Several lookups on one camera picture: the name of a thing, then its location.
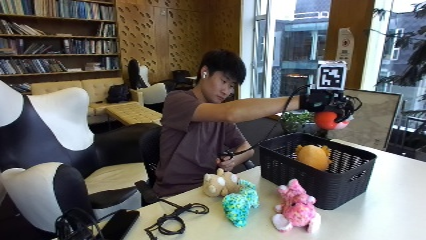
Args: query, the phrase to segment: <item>mint green plush toy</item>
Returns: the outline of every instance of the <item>mint green plush toy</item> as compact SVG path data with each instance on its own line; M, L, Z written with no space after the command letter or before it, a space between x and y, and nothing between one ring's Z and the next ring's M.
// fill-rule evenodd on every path
M239 180L239 192L227 194L222 200L222 206L226 218L235 227L243 227L247 224L250 208L258 207L258 196L255 185L246 180Z

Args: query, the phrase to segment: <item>bookshelf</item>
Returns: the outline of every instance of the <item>bookshelf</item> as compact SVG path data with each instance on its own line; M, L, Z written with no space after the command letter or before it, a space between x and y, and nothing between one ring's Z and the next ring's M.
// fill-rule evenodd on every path
M115 0L1 0L0 79L121 76L117 36Z

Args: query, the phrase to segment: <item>wooden wall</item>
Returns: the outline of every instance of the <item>wooden wall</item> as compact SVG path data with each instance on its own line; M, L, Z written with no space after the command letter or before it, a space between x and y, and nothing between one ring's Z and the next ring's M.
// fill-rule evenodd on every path
M239 52L241 0L117 0L123 78L131 58L151 83L186 69L195 75L205 51Z

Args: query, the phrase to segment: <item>stuffed animal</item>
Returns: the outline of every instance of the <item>stuffed animal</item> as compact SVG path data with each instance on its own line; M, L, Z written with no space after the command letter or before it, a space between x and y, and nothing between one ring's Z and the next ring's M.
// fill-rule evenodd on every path
M247 224L250 208L259 206L255 185L246 180L239 180L241 190L223 197L222 206L226 218L235 227Z
M217 169L217 174L205 174L202 192L209 197L226 196L239 191L238 176L223 169Z
M223 169L218 168L217 175L225 179L225 188L226 188L227 194L239 192L237 174L233 174L231 172L225 172Z
M316 200L306 194L296 179L291 179L287 186L281 185L278 193L282 203L275 206L277 214L271 218L277 230L287 232L293 227L307 226L308 233L316 231L320 225L320 216L314 207Z
M327 146L316 147L314 145L300 146L295 148L296 160L306 165L324 171L331 163L330 149Z

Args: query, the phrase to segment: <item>table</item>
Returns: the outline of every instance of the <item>table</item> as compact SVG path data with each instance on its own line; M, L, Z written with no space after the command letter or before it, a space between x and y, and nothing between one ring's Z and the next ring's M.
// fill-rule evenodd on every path
M257 185L261 206L251 209L247 225L233 226L226 219L221 206L221 197L210 198L199 188L182 193L167 200L185 205L199 202L210 213L181 214L186 224L182 235L163 236L157 231L158 239L424 239L426 224L426 163L415 159L362 147L376 154L376 162L367 190L363 194L334 210L318 210L322 217L319 230L308 234L303 228L293 228L279 233L271 225L273 207L279 203L277 186L261 178L259 167L242 173L239 177ZM162 214L174 210L166 203L155 203L139 209L141 217L130 229L125 240L149 239L143 229Z
M159 119L162 117L161 113L141 106L137 102L117 104L106 107L105 112L107 117L113 117L123 125L151 122L159 124Z

